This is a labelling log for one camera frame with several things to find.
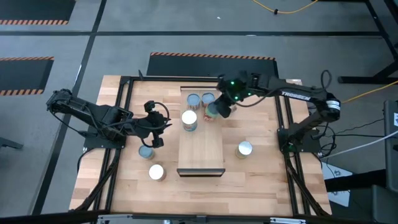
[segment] wooden table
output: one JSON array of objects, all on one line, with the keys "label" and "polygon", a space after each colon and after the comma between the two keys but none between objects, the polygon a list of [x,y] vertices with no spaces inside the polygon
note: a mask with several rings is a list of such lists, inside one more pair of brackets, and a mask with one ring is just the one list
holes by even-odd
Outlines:
[{"label": "wooden table", "polygon": [[[120,76],[104,76],[98,105],[114,105]],[[251,108],[238,108],[222,120],[223,157],[226,172],[222,177],[179,177],[177,174],[180,124],[180,86],[197,86],[195,82],[135,81],[130,110],[134,116],[146,116],[144,103],[154,100],[170,110],[171,127],[161,135],[164,147],[155,149],[151,161],[138,155],[140,139],[128,137],[121,153],[111,212],[206,215],[291,216],[289,189],[284,159],[279,151],[274,98],[267,98]],[[200,83],[215,86],[216,83]],[[250,104],[256,96],[244,101]],[[295,122],[308,116],[303,101],[290,100]],[[160,107],[157,110],[165,114]],[[241,141],[253,145],[253,153],[238,159],[234,150]],[[331,213],[321,165],[310,153],[301,153],[306,185],[324,210]],[[79,206],[96,185],[104,149],[94,149],[81,161],[70,208]],[[167,177],[162,182],[149,178],[152,164],[162,164]],[[100,208],[104,208],[108,186],[104,187]],[[296,186],[299,211],[303,213],[300,191]]]}]

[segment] orange striped tape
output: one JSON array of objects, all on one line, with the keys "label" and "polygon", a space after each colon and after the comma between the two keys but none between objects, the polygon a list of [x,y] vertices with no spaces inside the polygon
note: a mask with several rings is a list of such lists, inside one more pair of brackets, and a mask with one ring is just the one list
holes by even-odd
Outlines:
[{"label": "orange striped tape", "polygon": [[0,20],[0,25],[67,25],[63,20]]},{"label": "orange striped tape", "polygon": [[13,57],[13,58],[0,58],[2,60],[54,60],[54,57]]},{"label": "orange striped tape", "polygon": [[16,96],[16,95],[39,95],[44,90],[1,90],[0,96]]},{"label": "orange striped tape", "polygon": [[167,52],[152,52],[152,53],[150,53],[150,56],[153,56],[153,55],[183,56],[183,57],[216,57],[216,58],[240,58],[240,59],[275,60],[275,58],[273,58],[273,57],[261,57],[261,56],[187,54],[187,53],[167,53]]}]

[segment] white can lid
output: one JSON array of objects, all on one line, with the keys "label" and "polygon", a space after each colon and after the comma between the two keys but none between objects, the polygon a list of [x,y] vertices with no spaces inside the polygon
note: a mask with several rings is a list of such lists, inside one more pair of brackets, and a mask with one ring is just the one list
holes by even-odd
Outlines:
[{"label": "white can lid", "polygon": [[162,178],[163,174],[164,174],[164,170],[161,165],[155,164],[155,165],[151,166],[149,169],[149,177],[152,180],[159,180],[160,178]]},{"label": "white can lid", "polygon": [[253,147],[248,141],[243,141],[239,143],[239,152],[245,156],[250,155],[253,151]]},{"label": "white can lid", "polygon": [[197,114],[192,110],[187,110],[182,113],[181,120],[184,124],[193,124],[197,120]]}]

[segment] table leg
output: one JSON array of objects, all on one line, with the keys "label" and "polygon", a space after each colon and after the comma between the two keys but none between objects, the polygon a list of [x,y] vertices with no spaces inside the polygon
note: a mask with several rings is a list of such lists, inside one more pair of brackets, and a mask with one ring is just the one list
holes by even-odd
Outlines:
[{"label": "table leg", "polygon": [[14,141],[0,137],[0,147],[11,147],[14,149],[22,149],[24,145],[18,144]]},{"label": "table leg", "polygon": [[375,170],[363,174],[354,174],[325,180],[327,192],[367,188],[372,185],[386,187],[386,170]]}]

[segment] wooden block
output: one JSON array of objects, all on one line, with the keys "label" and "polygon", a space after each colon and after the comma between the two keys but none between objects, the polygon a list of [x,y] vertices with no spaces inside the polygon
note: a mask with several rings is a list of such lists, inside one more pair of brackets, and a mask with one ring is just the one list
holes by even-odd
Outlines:
[{"label": "wooden block", "polygon": [[[180,115],[189,110],[187,97],[195,93],[200,97],[204,93],[212,93],[218,97],[216,89],[208,88],[181,88]],[[223,139],[222,139],[222,117],[217,117],[214,121],[204,120],[204,107],[200,106],[195,111],[197,114],[198,126],[194,131],[186,131],[180,123],[180,149],[178,152],[179,169],[197,169],[192,175],[220,175],[220,171],[203,172],[203,169],[222,169],[223,168]]]}]

